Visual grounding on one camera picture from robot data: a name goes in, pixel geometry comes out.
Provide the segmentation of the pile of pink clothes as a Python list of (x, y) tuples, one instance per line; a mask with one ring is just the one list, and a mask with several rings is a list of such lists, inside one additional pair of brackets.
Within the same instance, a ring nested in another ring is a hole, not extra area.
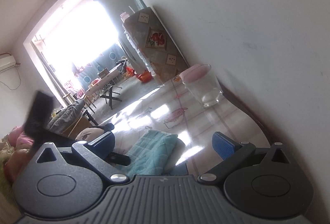
[(29, 153), (34, 140), (16, 126), (1, 140), (1, 176), (13, 184), (31, 160)]

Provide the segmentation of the checkered floral table cloth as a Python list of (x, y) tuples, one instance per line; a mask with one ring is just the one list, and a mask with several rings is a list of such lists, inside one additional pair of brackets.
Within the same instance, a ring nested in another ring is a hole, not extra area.
[(221, 132), (236, 142), (269, 147), (263, 130), (245, 112), (226, 98), (204, 108), (179, 80), (159, 86), (129, 78), (115, 89), (119, 97), (112, 106), (103, 98), (96, 101), (94, 117), (98, 124), (115, 125), (116, 148), (125, 154), (149, 129), (178, 135), (178, 143), (166, 165), (171, 170), (186, 164), (189, 174), (198, 176), (222, 161), (211, 139)]

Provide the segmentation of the clear drinking glass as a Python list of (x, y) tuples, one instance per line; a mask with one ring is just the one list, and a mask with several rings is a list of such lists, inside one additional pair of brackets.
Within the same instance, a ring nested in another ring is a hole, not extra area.
[(187, 69), (181, 72), (179, 75), (185, 88), (196, 98), (196, 100), (203, 107), (214, 106), (215, 104), (220, 102), (220, 99), (223, 96), (223, 91), (220, 86), (220, 83), (211, 65), (209, 66), (210, 66), (210, 70), (204, 77), (190, 84), (186, 84), (183, 81), (183, 76), (187, 72)]

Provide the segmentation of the grey blanket pile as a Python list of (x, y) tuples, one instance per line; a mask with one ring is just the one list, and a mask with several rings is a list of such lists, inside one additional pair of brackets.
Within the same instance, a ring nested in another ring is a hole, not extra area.
[(63, 134), (80, 117), (84, 105), (85, 101), (83, 99), (76, 100), (58, 112), (46, 128), (53, 133)]

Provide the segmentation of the patterned folded mattress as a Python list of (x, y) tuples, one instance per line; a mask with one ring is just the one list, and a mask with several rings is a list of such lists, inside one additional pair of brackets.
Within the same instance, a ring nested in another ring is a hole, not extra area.
[(127, 17), (123, 22), (123, 29), (147, 70), (162, 84), (189, 67), (150, 7)]

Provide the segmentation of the pink sponge pad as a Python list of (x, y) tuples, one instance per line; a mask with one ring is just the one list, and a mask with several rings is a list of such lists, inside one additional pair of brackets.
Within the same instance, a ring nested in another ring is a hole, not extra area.
[(202, 64), (197, 64), (192, 66), (187, 70), (187, 72), (183, 76), (183, 81), (186, 84), (193, 83), (202, 77), (204, 77), (210, 70), (209, 65), (202, 65)]

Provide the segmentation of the brown cardboard box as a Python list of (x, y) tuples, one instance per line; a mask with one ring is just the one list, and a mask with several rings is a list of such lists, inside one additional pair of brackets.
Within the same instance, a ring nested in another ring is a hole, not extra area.
[(91, 123), (85, 116), (80, 117), (63, 132), (63, 136), (74, 140), (84, 129), (91, 126)]

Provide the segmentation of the folding table with black legs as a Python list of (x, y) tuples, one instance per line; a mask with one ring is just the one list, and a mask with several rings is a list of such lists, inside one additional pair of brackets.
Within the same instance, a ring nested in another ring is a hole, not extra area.
[(119, 69), (120, 65), (116, 65), (113, 69), (111, 69), (107, 75), (105, 75), (102, 79), (93, 84), (87, 90), (86, 96), (90, 97), (96, 93), (99, 93), (100, 98), (104, 98), (106, 104), (108, 104), (111, 109), (113, 108), (113, 101), (121, 102), (122, 100), (119, 97), (113, 96), (113, 94), (120, 95), (120, 93), (114, 91), (114, 88), (121, 89), (121, 87), (111, 84), (111, 82), (120, 75)]

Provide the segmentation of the black-haired doll plush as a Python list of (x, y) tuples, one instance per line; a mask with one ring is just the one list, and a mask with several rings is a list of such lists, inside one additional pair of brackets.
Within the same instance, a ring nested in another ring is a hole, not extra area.
[(112, 123), (108, 123), (104, 126), (92, 126), (85, 128), (82, 130), (77, 137), (75, 138), (76, 141), (87, 141), (91, 142), (94, 139), (100, 137), (106, 132), (111, 132), (115, 126)]

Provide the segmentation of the white wall air conditioner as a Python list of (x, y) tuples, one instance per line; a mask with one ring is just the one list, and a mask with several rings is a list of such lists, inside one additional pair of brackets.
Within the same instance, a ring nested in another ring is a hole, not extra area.
[(7, 71), (8, 69), (16, 66), (16, 60), (10, 53), (1, 53), (0, 56), (0, 72)]

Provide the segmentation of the light blue knitted cloth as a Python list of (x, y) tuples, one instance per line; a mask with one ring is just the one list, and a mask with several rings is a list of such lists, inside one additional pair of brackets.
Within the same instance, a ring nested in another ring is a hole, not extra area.
[(185, 149), (177, 134), (149, 130), (126, 153), (128, 166), (115, 167), (128, 177), (134, 175), (162, 175), (167, 164), (176, 163)]

